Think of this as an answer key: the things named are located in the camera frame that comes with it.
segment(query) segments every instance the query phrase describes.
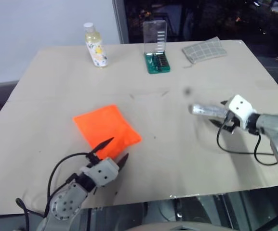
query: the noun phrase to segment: gray checkered towel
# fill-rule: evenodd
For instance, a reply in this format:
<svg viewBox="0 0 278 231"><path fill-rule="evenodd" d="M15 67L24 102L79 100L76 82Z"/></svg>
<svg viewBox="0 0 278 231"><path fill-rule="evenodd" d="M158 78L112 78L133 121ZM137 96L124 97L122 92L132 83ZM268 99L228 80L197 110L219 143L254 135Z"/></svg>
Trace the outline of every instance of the gray checkered towel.
<svg viewBox="0 0 278 231"><path fill-rule="evenodd" d="M222 48L221 41L218 37L211 38L189 47L184 47L182 51L192 64L227 55L226 50Z"/></svg>

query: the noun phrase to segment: red object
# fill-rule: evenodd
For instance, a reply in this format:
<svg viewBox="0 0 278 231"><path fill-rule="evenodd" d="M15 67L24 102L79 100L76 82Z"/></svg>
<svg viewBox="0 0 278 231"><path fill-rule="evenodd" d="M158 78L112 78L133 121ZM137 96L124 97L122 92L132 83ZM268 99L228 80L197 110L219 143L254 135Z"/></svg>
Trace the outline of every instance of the red object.
<svg viewBox="0 0 278 231"><path fill-rule="evenodd" d="M99 158L115 158L127 147L140 142L141 136L127 123L116 105L74 117L79 130L92 148L112 137L114 139L97 152Z"/></svg>

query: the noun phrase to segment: white wall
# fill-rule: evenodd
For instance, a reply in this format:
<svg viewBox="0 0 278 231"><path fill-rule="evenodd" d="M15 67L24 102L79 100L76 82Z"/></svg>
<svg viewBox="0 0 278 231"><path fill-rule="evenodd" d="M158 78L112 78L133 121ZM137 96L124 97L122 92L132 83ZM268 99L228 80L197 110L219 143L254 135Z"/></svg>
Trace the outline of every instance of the white wall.
<svg viewBox="0 0 278 231"><path fill-rule="evenodd" d="M119 43L112 0L0 0L0 83L19 80L40 48L84 45L85 22Z"/></svg>

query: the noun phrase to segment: bottle cap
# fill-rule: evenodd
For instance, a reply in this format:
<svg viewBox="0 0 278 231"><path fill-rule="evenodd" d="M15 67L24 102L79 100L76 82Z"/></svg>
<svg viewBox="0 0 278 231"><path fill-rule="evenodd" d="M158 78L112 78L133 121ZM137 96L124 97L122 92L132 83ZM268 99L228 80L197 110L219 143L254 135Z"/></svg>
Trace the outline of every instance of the bottle cap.
<svg viewBox="0 0 278 231"><path fill-rule="evenodd" d="M94 32L95 31L95 27L94 27L94 23L84 23L84 29L86 32Z"/></svg>

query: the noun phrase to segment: table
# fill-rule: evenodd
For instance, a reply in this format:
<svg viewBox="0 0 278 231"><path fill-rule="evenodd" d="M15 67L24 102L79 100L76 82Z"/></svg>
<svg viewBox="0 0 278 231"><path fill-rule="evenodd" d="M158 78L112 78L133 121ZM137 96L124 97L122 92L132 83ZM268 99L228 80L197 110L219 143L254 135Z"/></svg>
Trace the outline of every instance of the table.
<svg viewBox="0 0 278 231"><path fill-rule="evenodd" d="M147 73L142 44L106 46L110 64L103 69L93 66L83 46L39 51L0 112L0 214L22 212L16 197L43 211L57 161L90 150L72 118L112 103L143 140L127 150L117 180L90 195L83 207L278 185L278 166L224 153L216 144L217 128L188 112L189 104L219 105L240 94L259 113L278 114L278 85L240 40L223 41L228 56L188 68L181 48L193 43L168 43L171 72L157 75ZM256 141L241 130L221 137L231 150L252 151ZM266 137L259 151L271 151ZM86 164L83 157L68 160L53 186Z"/></svg>

